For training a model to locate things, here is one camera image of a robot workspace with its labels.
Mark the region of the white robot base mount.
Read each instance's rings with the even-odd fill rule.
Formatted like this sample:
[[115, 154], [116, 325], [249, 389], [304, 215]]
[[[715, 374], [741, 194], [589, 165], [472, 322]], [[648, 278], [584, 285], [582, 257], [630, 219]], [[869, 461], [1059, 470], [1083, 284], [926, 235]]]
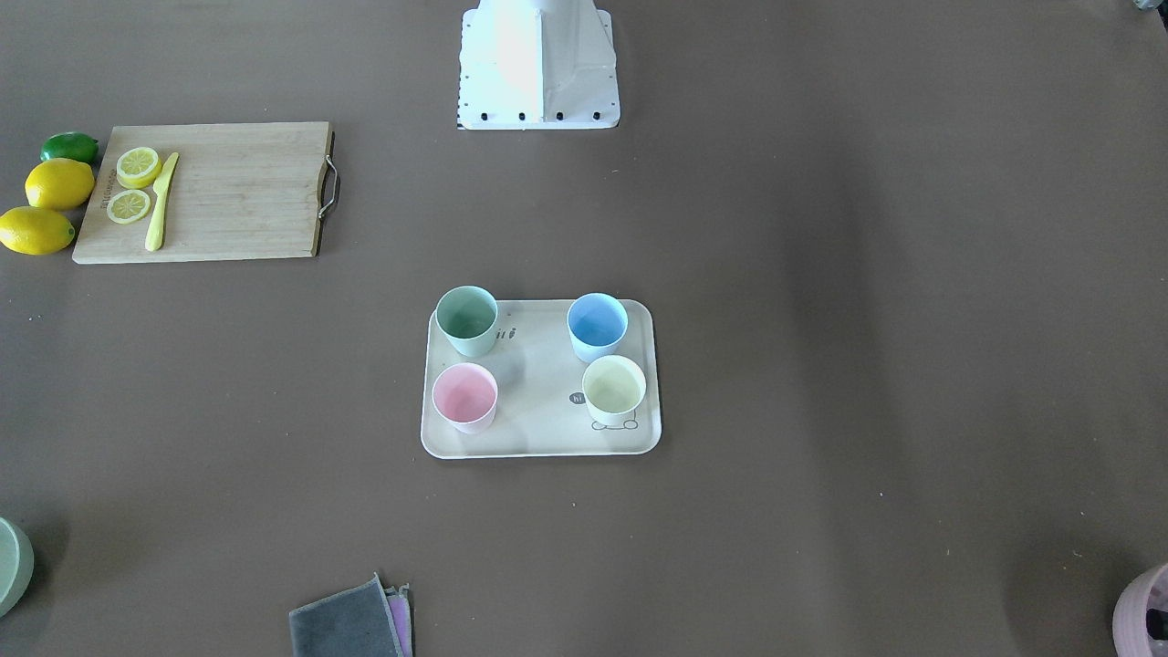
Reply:
[[592, 1], [481, 1], [463, 13], [459, 64], [460, 130], [621, 122], [613, 22]]

